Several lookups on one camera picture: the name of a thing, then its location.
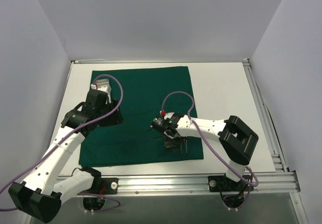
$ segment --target dark green fabric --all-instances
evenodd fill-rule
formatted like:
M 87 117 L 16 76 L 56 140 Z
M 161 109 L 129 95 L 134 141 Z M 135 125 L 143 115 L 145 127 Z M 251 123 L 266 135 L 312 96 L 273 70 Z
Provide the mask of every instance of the dark green fabric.
M 120 106 L 122 124 L 95 129 L 82 143 L 79 164 L 88 167 L 132 165 L 156 162 L 203 159 L 200 138 L 188 139 L 188 153 L 167 149 L 162 139 L 152 139 L 161 134 L 155 130 L 146 132 L 152 120 L 159 115 L 163 99 L 173 91 L 184 91 L 193 96 L 187 67 L 153 69 L 125 69 L 93 71 L 91 81 L 110 74 L 122 84 L 124 99 Z M 111 80 L 112 98 L 119 99 L 118 85 Z M 190 99 L 183 94 L 168 98 L 165 111 L 186 114 Z M 197 117 L 196 109 L 191 111 Z

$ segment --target green cloth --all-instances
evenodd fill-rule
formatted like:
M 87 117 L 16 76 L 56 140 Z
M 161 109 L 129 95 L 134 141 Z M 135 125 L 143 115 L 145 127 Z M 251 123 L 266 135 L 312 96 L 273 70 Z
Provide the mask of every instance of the green cloth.
M 120 106 L 123 123 L 110 127 L 99 127 L 92 131 L 80 148 L 79 164 L 88 167 L 133 165 L 157 162 L 203 159 L 200 138 L 188 138 L 185 147 L 165 148 L 162 134 L 150 129 L 152 120 L 159 116 L 164 98 L 173 91 L 184 91 L 193 96 L 188 67 L 152 69 L 125 69 L 93 71 L 92 79 L 101 74 L 116 77 L 124 90 Z M 110 80 L 112 99 L 120 98 L 118 85 Z M 175 94 L 168 98 L 165 111 L 186 114 L 191 106 L 189 97 Z M 192 117 L 197 117 L 194 108 Z

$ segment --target bolt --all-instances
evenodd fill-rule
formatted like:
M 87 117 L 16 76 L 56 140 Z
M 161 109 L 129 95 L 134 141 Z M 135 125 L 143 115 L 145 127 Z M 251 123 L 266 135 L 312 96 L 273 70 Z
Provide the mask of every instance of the bolt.
M 111 189 L 112 190 L 116 190 L 117 189 L 117 183 L 116 182 L 112 182 L 112 184 L 111 184 Z
M 210 187 L 215 187 L 216 186 L 216 181 L 214 181 L 214 180 L 209 181 L 209 186 Z

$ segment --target white wall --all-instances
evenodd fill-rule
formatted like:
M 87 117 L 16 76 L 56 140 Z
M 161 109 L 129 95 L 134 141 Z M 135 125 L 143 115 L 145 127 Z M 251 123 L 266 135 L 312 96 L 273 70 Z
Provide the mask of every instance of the white wall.
M 38 0 L 70 59 L 250 58 L 281 0 Z
M 251 60 L 310 223 L 322 220 L 322 0 L 282 0 Z
M 0 185 L 48 147 L 70 62 L 37 0 L 0 0 Z M 14 207 L 8 192 L 0 208 Z M 1 213 L 19 223 L 21 212 Z

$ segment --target metal frame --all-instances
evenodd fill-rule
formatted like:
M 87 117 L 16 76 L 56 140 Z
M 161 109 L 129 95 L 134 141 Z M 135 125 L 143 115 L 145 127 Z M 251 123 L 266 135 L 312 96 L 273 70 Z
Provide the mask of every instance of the metal frame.
M 151 61 L 151 60 L 76 60 L 73 64 L 80 63 L 154 63 L 154 62 L 195 62 L 195 61 Z M 308 223 L 305 211 L 298 192 L 299 183 L 295 172 L 288 172 L 279 144 L 274 125 L 266 103 L 254 80 L 249 60 L 243 62 L 245 73 L 253 94 L 253 99 L 261 120 L 261 124 L 267 139 L 276 173 L 258 173 L 260 184 L 252 192 L 256 193 L 290 193 L 295 213 L 299 223 Z M 208 176 L 216 175 L 147 175 L 147 176 L 103 176 L 103 178 L 119 178 L 117 196 L 169 196 L 169 195 L 218 195 L 208 189 Z M 60 182 L 66 177 L 58 177 Z

